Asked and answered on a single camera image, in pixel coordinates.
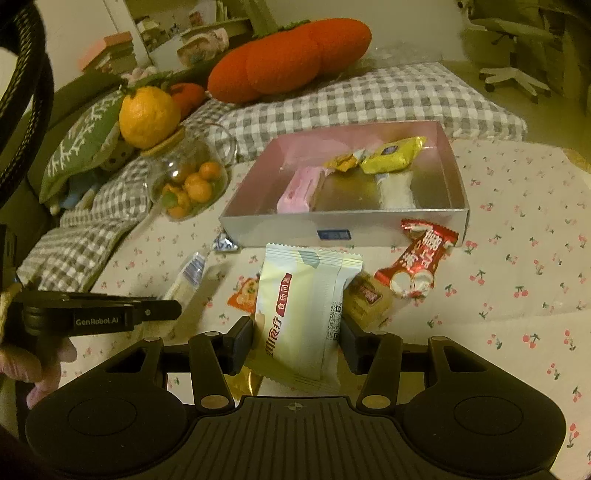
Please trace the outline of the person's left hand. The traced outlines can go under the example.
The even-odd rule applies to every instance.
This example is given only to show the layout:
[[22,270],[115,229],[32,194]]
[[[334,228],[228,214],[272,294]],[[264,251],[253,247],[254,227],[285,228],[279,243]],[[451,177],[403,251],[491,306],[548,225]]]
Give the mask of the person's left hand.
[[35,353],[12,345],[1,346],[1,373],[8,378],[33,384],[26,397],[32,409],[56,391],[61,379],[61,364],[77,359],[77,351],[69,338],[41,337]]

